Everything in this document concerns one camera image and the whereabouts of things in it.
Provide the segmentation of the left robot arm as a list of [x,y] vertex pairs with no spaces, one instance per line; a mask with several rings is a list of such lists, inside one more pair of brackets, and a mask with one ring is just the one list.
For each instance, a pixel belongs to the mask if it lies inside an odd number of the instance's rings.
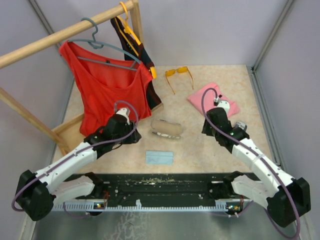
[[93,172],[69,180],[80,168],[111,152],[115,145],[135,144],[141,139],[138,123],[114,114],[105,126],[86,137],[73,151],[36,172],[26,170],[18,180],[11,207],[39,221],[60,204],[72,199],[99,198],[104,183]]

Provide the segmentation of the narrow blue cleaning cloth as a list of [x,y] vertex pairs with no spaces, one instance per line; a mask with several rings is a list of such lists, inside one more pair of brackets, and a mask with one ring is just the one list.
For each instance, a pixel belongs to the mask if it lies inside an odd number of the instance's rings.
[[150,165],[172,165],[174,162],[174,153],[172,151],[147,150],[145,162]]

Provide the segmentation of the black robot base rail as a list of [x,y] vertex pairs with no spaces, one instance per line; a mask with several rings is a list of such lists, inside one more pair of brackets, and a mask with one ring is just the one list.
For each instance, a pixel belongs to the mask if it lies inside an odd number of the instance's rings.
[[97,174],[98,189],[54,209],[87,211],[212,211],[233,215],[246,195],[231,189],[242,173]]

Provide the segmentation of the grey patterned glasses case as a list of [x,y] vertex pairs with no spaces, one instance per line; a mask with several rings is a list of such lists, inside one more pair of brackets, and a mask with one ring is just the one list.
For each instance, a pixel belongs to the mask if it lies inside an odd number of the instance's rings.
[[180,139],[183,127],[179,123],[154,119],[151,123],[151,133],[169,139]]

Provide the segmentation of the orange sunglasses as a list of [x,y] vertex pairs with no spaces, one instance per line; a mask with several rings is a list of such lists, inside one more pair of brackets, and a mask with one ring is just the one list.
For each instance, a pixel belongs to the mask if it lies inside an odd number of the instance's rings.
[[187,66],[181,66],[177,69],[170,69],[165,72],[165,79],[166,79],[166,82],[168,83],[168,85],[171,88],[174,95],[176,94],[176,92],[169,81],[169,77],[172,77],[175,73],[178,73],[178,74],[188,73],[188,75],[190,76],[190,79],[191,79],[191,87],[192,87],[192,89],[194,89],[194,87],[195,87],[194,78],[193,78],[193,76]]

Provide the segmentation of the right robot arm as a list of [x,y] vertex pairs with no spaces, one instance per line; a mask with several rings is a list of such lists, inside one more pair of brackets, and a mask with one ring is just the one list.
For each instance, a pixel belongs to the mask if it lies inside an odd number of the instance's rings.
[[258,181],[235,171],[225,179],[223,192],[229,198],[245,196],[262,206],[280,227],[287,227],[311,210],[310,185],[304,178],[295,179],[274,164],[255,145],[239,121],[232,126],[225,109],[206,112],[202,133],[214,137],[221,147],[245,163]]

